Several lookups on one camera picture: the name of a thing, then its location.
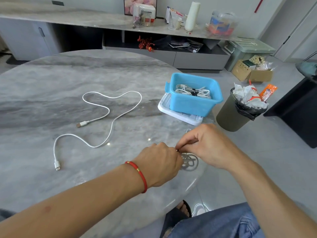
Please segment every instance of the crumpled tissue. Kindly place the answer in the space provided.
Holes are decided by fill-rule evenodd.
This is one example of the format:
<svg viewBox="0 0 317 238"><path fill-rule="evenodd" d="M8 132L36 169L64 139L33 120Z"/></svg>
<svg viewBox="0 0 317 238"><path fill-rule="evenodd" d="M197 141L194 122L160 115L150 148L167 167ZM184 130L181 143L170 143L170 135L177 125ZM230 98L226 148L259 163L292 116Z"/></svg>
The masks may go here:
<svg viewBox="0 0 317 238"><path fill-rule="evenodd" d="M268 106L268 103L265 103L261 100L256 88L253 85L242 87L241 85L235 84L235 89L233 90L232 94L237 100L250 108L260 109L267 108Z"/></svg>

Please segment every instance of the white plastic tray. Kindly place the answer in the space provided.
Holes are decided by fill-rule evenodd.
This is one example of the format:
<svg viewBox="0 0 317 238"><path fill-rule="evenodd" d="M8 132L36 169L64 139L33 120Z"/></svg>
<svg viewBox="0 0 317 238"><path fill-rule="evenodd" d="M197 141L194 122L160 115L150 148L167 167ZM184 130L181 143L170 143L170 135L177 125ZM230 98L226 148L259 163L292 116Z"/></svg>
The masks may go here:
<svg viewBox="0 0 317 238"><path fill-rule="evenodd" d="M185 114L185 113L179 113L179 112L170 110L170 99L171 99L171 94L165 93L163 98L158 104L158 109L161 112L195 126L198 126L199 124L202 123L204 117L191 115L191 114Z"/></svg>

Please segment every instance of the orange snack package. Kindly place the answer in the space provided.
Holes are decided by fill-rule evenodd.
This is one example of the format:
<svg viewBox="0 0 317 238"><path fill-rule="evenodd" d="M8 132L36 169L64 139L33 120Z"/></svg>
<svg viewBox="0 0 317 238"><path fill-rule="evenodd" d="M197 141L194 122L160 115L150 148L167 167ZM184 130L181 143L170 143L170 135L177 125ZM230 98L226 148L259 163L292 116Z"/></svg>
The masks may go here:
<svg viewBox="0 0 317 238"><path fill-rule="evenodd" d="M265 89L260 93L260 98L263 102L266 102L267 99L278 89L278 87L273 84L268 84Z"/></svg>

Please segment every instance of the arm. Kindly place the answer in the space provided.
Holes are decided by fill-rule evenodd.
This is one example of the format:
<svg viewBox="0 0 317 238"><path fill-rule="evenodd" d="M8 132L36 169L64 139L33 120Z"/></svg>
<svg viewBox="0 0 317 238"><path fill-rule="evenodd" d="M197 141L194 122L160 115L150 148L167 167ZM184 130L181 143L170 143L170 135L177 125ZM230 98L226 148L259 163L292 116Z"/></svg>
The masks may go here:
<svg viewBox="0 0 317 238"><path fill-rule="evenodd" d="M148 187L175 177L183 159L164 143L145 148L133 162ZM0 223L0 237L80 237L121 204L144 191L139 173L129 164L35 204Z"/></svg>
<svg viewBox="0 0 317 238"><path fill-rule="evenodd" d="M317 236L317 224L213 124L186 133L175 147L227 170L237 180L267 238Z"/></svg>

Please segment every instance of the hand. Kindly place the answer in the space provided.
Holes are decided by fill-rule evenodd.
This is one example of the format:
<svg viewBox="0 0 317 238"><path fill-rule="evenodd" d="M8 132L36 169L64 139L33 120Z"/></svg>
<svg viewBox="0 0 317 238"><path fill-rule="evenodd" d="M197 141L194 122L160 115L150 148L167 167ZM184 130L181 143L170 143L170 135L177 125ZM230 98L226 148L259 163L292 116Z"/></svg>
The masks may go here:
<svg viewBox="0 0 317 238"><path fill-rule="evenodd" d="M159 143L143 149L133 162L143 173L150 188L159 187L173 179L183 165L183 158L175 148Z"/></svg>
<svg viewBox="0 0 317 238"><path fill-rule="evenodd" d="M185 133L175 149L193 153L207 164L227 170L237 161L250 159L214 124L201 124Z"/></svg>

